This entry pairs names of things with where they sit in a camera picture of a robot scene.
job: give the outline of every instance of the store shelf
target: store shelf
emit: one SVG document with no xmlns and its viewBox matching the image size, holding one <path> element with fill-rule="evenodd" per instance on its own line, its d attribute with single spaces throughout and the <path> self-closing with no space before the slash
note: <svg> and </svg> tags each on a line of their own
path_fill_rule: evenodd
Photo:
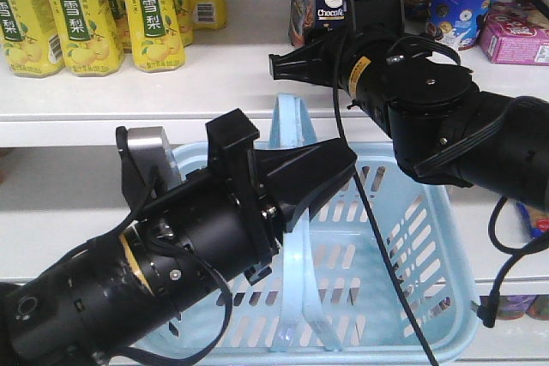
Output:
<svg viewBox="0 0 549 366">
<path fill-rule="evenodd" d="M 499 196 L 479 187 L 451 188 L 450 199 L 479 294 L 488 295 L 499 268 L 509 258 L 491 244 L 487 234 L 488 220 Z M 510 247 L 521 247 L 529 240 L 512 201 L 501 212 L 497 229 L 500 240 Z M 548 259 L 547 250 L 524 257 L 505 278 L 502 295 L 549 293 Z"/>
<path fill-rule="evenodd" d="M 524 315 L 513 321 L 497 321 L 493 329 L 480 327 L 457 365 L 500 364 L 529 366 L 549 363 L 549 321 Z"/>
<path fill-rule="evenodd" d="M 13 76 L 0 65 L 3 80 L 0 147 L 110 145 L 118 125 L 162 124 L 174 143 L 205 138 L 203 124 L 236 107 L 268 131 L 277 93 L 295 93 L 319 123 L 319 134 L 333 135 L 331 92 L 295 81 L 273 81 L 268 54 L 292 50 L 287 41 L 289 2 L 233 0 L 230 23 L 219 32 L 197 32 L 187 63 L 173 72 L 147 74 L 126 55 L 122 68 L 104 78 L 79 78 L 67 70 L 45 78 Z M 549 70 L 493 65 L 479 48 L 462 53 L 482 89 L 545 97 Z M 349 100 L 345 96 L 341 103 Z M 381 137 L 360 111 L 344 111 L 355 140 Z"/>
</svg>

